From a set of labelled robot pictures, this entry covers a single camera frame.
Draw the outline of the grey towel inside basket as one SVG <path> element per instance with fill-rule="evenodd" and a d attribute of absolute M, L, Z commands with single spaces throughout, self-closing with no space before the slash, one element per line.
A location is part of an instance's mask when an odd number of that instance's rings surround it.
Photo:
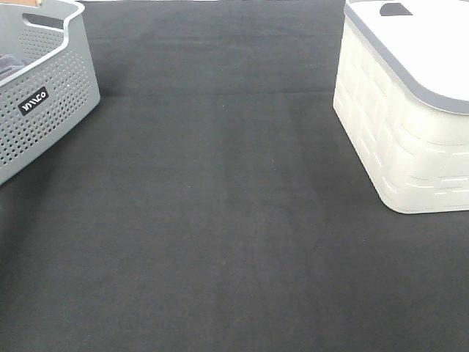
<path fill-rule="evenodd" d="M 1 85 L 18 78 L 23 69 L 26 67 L 26 62 L 17 58 L 13 54 L 2 54 L 0 58 L 1 64 Z"/>

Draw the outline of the white bin with grey lid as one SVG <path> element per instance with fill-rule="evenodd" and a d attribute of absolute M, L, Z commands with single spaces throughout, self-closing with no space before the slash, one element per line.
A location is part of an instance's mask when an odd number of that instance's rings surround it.
<path fill-rule="evenodd" d="M 333 108 L 381 201 L 468 209 L 468 3 L 346 1 Z"/>

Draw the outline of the grey perforated plastic basket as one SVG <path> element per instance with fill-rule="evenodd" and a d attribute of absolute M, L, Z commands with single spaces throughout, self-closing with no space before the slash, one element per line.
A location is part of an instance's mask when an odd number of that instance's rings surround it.
<path fill-rule="evenodd" d="M 1 80 L 1 182 L 73 129 L 100 101 L 77 1 L 1 4 L 1 53 L 24 66 Z"/>

